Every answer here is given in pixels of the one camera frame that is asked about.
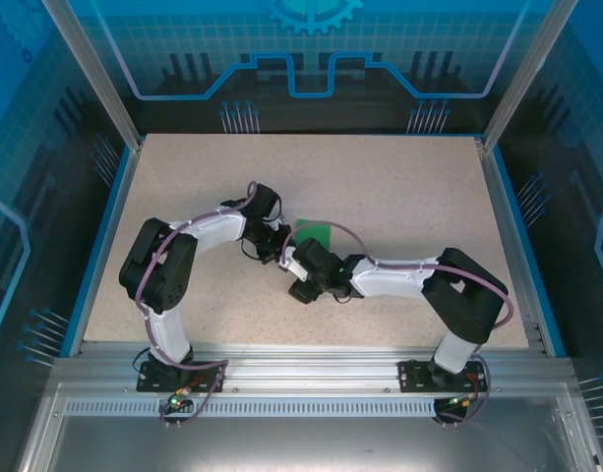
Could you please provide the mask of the blue table edge strip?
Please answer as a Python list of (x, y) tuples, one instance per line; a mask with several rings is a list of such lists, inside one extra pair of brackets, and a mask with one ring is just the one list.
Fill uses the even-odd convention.
[(507, 260), (513, 265), (512, 279), (521, 315), (526, 319), (531, 318), (537, 324), (543, 351), (547, 355), (565, 358), (568, 352), (539, 270), (527, 223), (521, 214), (509, 171), (498, 147), (492, 151), (489, 162), (507, 212), (507, 215), (503, 216), (503, 222), (509, 229), (502, 230), (501, 235)]
[(92, 308), (141, 152), (125, 149), (90, 252), (87, 268), (61, 344), (59, 357), (76, 357), (84, 341)]

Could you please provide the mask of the grey metal tray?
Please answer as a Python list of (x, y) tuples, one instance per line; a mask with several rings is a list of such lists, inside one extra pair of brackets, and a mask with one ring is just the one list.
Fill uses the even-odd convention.
[(582, 401), (496, 397), (464, 425), (432, 418), (66, 417), (42, 399), (14, 472), (603, 472)]

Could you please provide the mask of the aluminium mounting rail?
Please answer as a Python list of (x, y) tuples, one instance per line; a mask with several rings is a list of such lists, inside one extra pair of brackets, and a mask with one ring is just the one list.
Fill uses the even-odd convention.
[[(46, 388), (62, 395), (128, 396), (140, 344), (88, 342), (54, 362)], [(196, 343), (198, 361), (228, 360), (226, 396), (395, 396), (397, 363), (428, 361), (426, 347), (294, 346)], [(555, 397), (577, 390), (568, 358), (529, 356), (525, 349), (486, 350), (494, 397)]]

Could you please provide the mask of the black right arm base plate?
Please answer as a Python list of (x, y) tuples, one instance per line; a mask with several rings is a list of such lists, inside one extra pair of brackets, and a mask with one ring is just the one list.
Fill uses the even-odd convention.
[(457, 374), (437, 366), (433, 361), (408, 360), (397, 364), (397, 380), (402, 393), (486, 392), (484, 365), (468, 361)]

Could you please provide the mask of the aluminium side rail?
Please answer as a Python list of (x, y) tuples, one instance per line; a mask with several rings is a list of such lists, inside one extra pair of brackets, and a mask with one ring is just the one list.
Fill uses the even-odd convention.
[(508, 274), (499, 275), (499, 278), (508, 287), (509, 297), (513, 302), (513, 317), (504, 326), (496, 328), (494, 333), (507, 335), (520, 332), (526, 344), (524, 349), (528, 351), (529, 356), (548, 357), (548, 342), (544, 339), (541, 327), (541, 304), (523, 254), (501, 171), (493, 154), (485, 149), (483, 140), (476, 139), (475, 145), (507, 266)]

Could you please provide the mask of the aluminium frame post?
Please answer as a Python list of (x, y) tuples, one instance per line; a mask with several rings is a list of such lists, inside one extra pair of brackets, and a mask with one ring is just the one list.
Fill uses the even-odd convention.
[(132, 151), (139, 151), (142, 146), (140, 134), (69, 2), (41, 0), (41, 3), (74, 55), (125, 145)]
[(553, 0), (482, 137), (482, 149), (492, 154), (533, 80), (568, 22), (578, 0)]

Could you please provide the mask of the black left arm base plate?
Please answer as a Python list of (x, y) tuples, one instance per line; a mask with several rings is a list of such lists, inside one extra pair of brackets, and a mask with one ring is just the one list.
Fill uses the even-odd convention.
[(182, 370), (156, 360), (148, 360), (139, 369), (136, 390), (170, 393), (188, 387), (192, 393), (207, 393), (220, 373), (221, 368)]

